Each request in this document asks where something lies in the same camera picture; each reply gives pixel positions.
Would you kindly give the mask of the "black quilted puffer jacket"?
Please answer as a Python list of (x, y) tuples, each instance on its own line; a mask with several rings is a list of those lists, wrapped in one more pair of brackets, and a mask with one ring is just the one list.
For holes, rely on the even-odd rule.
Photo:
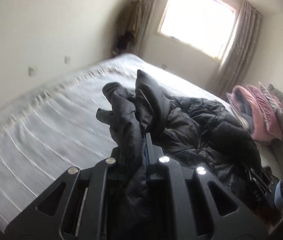
[[(221, 103), (173, 96), (142, 70), (137, 72), (134, 91), (111, 82), (102, 92), (112, 108), (98, 109), (96, 118), (109, 126), (116, 142), (112, 152), (116, 165), (107, 183), (108, 238), (148, 239), (146, 133), (154, 145), (181, 165), (207, 167), (244, 203), (246, 170), (261, 171), (260, 153), (248, 132)], [(254, 214), (266, 226), (270, 215)]]

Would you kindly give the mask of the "pink velvet pillow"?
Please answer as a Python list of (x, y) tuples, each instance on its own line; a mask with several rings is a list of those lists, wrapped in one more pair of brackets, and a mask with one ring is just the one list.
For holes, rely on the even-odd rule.
[(266, 95), (257, 87), (247, 85), (252, 95), (254, 131), (252, 138), (259, 142), (270, 142), (273, 139), (283, 139), (283, 132), (279, 121)]

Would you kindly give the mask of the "grey pink pillow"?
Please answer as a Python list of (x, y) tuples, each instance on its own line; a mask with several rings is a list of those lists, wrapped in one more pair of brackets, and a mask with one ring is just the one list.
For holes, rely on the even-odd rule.
[(279, 99), (275, 96), (273, 92), (271, 92), (265, 85), (259, 82), (259, 88), (262, 93), (266, 96), (270, 106), (272, 107), (274, 114), (278, 120), (278, 123), (282, 129), (283, 133), (283, 106), (280, 103)]

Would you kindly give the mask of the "pink grey folded blanket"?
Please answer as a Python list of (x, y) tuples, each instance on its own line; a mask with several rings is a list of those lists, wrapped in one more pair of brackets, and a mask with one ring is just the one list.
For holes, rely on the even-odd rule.
[(255, 141), (269, 142), (272, 140), (270, 133), (266, 130), (265, 121), (260, 107), (246, 88), (236, 85), (227, 98), (235, 113), (246, 121), (245, 127)]

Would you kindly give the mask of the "right grey curtain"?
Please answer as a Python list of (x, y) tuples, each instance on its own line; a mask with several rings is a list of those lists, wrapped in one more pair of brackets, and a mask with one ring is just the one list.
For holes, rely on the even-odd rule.
[(212, 94), (225, 100), (226, 94), (243, 80), (256, 47), (261, 19), (261, 13), (243, 0), (220, 66), (209, 83)]

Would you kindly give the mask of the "grey curtain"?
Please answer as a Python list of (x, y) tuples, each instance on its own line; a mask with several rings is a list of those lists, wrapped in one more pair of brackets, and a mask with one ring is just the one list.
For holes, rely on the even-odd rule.
[(146, 33), (150, 26), (152, 14), (154, 12), (157, 0), (140, 0), (140, 2), (141, 20), (133, 48), (133, 53), (138, 57), (142, 57), (143, 44), (146, 38)]
[(261, 13), (243, 0), (220, 66), (209, 83), (212, 94), (225, 100), (226, 94), (243, 80), (256, 47), (261, 19)]

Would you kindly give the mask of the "hanging beige coat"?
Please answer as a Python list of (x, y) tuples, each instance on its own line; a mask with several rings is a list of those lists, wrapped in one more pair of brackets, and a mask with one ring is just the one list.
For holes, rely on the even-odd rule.
[(112, 50), (114, 56), (134, 50), (136, 38), (142, 22), (142, 2), (132, 1), (120, 13), (116, 22), (116, 42)]

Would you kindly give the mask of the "bright window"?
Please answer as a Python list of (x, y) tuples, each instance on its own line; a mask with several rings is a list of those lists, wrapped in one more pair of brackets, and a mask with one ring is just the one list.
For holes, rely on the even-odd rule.
[(168, 0), (157, 32), (219, 61), (235, 16), (236, 10), (222, 0)]

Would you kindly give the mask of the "left grey curtain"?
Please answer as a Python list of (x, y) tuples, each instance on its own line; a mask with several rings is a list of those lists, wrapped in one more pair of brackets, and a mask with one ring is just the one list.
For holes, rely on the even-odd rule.
[(154, 12), (157, 0), (140, 0), (140, 2), (141, 20), (133, 48), (133, 53), (138, 57), (142, 57), (143, 44), (146, 38), (146, 33), (150, 26), (152, 14)]

